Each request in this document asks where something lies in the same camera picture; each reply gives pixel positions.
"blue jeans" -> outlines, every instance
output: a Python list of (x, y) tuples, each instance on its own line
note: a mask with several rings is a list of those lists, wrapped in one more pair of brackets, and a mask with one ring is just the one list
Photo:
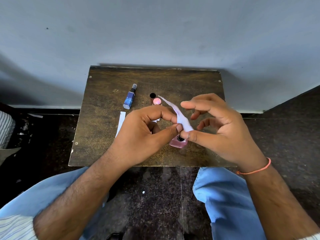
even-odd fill
[[(0, 209), (0, 218), (12, 215), (35, 217), (62, 194), (87, 167), (47, 178)], [(205, 203), (214, 240), (265, 240), (246, 182), (225, 168), (200, 168), (193, 185), (195, 197)], [(81, 240), (95, 231), (98, 213), (86, 226)]]

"round black hole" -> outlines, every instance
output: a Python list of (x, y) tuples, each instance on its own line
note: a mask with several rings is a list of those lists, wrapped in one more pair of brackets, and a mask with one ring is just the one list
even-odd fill
[(178, 141), (184, 141), (184, 139), (182, 137), (180, 137), (180, 135), (178, 135)]

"speckled floor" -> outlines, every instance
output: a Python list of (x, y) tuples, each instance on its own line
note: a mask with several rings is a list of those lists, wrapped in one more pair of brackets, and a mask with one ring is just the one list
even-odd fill
[[(319, 104), (320, 87), (264, 114), (244, 115), (254, 140), (318, 225)], [(0, 167), (2, 180), (10, 175), (2, 204), (44, 178), (76, 169), (68, 160), (77, 120), (76, 115), (44, 116), (27, 152), (34, 160), (11, 158)], [(92, 239), (105, 240), (114, 232), (123, 233), (124, 240), (212, 239), (205, 206), (192, 193), (197, 172), (188, 167), (131, 168), (113, 186)]]

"gray wall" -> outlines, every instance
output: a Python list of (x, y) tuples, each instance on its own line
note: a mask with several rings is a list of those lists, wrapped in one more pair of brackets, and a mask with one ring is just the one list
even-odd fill
[(320, 84), (320, 0), (0, 1), (7, 104), (79, 108), (99, 63), (217, 68), (241, 112)]

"orange string bracelet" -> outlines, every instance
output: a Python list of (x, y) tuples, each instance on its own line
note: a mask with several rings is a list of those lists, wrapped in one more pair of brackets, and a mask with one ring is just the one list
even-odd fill
[(258, 169), (258, 170), (252, 171), (252, 172), (240, 172), (240, 171), (237, 171), (236, 174), (252, 174), (252, 173), (257, 173), (257, 172), (260, 172), (260, 171), (262, 171), (262, 170), (265, 170), (265, 169), (268, 168), (268, 167), (270, 166), (270, 164), (271, 164), (271, 159), (268, 158), (268, 157), (267, 157), (267, 159), (269, 159), (268, 164), (267, 164), (265, 167), (261, 168), (261, 169)]

